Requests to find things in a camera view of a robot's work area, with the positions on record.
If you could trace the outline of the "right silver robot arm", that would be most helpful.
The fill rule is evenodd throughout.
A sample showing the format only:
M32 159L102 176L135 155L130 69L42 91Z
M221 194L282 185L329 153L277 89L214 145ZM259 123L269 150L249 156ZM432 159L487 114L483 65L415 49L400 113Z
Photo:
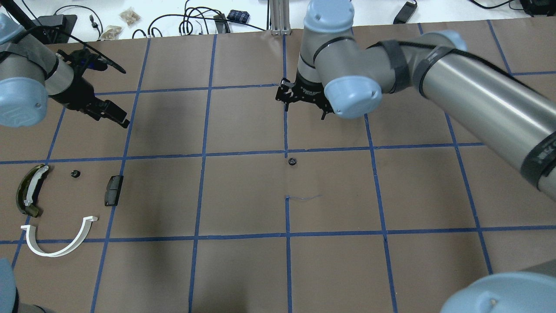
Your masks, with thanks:
M283 77L276 100L313 103L321 119L364 117L377 192L393 309L397 297L377 159L367 116L383 94L414 87L492 149L536 190L555 201L555 103L488 60L467 51L454 30L386 40L362 50L353 35L351 0L311 0L293 82ZM445 301L441 313L554 313L555 259L520 271L492 274L459 144L447 121L475 229L490 275Z

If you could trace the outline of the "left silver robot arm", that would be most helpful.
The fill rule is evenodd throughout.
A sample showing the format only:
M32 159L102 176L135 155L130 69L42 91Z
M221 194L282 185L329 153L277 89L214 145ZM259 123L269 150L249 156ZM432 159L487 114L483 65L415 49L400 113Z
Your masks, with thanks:
M6 127L29 127L41 122L48 100L81 112L94 120L109 119L129 126L127 113L109 100L96 97L83 74L105 71L109 66L125 69L99 50L85 44L80 50L53 52L32 30L1 14L0 119Z

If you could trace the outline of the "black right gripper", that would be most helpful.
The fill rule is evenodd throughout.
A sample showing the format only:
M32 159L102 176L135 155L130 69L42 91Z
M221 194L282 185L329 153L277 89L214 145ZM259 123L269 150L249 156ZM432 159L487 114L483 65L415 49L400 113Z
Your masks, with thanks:
M302 77L300 73L296 73L293 82L286 77L281 79L275 99L284 103L285 112L288 112L291 103L302 101L313 103L318 109L321 109L321 120L324 120L327 114L334 113L331 103L325 96L325 87L322 83L309 81Z

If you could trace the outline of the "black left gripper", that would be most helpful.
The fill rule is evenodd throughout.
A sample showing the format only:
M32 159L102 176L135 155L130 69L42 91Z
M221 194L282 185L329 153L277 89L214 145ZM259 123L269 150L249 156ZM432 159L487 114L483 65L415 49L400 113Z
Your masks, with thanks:
M68 65L57 65L51 71L51 98L66 109L78 111L92 119L109 119L127 129L130 121L124 110L110 100L95 96L93 86Z

